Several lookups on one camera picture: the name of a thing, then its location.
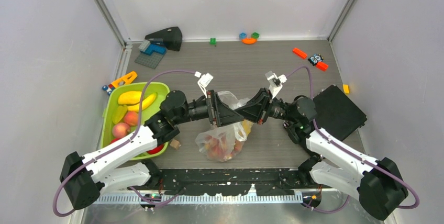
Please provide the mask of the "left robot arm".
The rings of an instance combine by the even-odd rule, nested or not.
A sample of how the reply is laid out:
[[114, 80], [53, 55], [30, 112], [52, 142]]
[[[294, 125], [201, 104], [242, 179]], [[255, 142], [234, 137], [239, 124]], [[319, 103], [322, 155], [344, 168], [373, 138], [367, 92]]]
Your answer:
[[76, 151], [65, 158], [60, 174], [61, 187], [75, 210], [95, 202], [105, 189], [105, 176], [133, 157], [152, 150], [176, 137], [179, 124], [208, 119], [222, 127], [244, 120], [244, 117], [224, 104], [213, 90], [205, 96], [187, 102], [181, 91], [171, 91], [160, 104], [160, 110], [134, 132], [90, 154]]

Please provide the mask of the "red fake lychee bunch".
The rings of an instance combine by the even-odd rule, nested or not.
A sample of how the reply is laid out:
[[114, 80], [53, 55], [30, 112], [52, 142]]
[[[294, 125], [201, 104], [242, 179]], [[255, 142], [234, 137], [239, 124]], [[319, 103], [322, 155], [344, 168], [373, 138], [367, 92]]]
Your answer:
[[243, 147], [243, 141], [222, 136], [220, 139], [207, 136], [204, 139], [204, 154], [209, 160], [226, 162], [234, 158]]

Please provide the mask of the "clear printed plastic bag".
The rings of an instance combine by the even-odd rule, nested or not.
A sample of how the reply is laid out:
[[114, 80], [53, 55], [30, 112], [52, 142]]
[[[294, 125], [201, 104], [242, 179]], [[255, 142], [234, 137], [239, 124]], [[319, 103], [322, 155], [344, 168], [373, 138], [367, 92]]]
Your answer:
[[244, 120], [224, 127], [212, 126], [197, 135], [195, 143], [207, 159], [226, 162], [241, 152], [253, 123]]

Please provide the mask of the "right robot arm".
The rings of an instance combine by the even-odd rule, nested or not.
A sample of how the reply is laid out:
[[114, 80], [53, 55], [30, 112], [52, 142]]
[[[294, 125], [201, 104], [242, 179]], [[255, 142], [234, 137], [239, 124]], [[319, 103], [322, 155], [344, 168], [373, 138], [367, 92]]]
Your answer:
[[408, 196], [407, 185], [394, 161], [363, 154], [317, 125], [315, 103], [310, 97], [300, 95], [286, 103], [263, 88], [236, 112], [257, 124], [269, 117], [289, 122], [295, 127], [300, 145], [336, 165], [307, 161], [299, 173], [299, 182], [305, 187], [323, 184], [335, 188], [357, 199], [378, 220], [385, 220]]

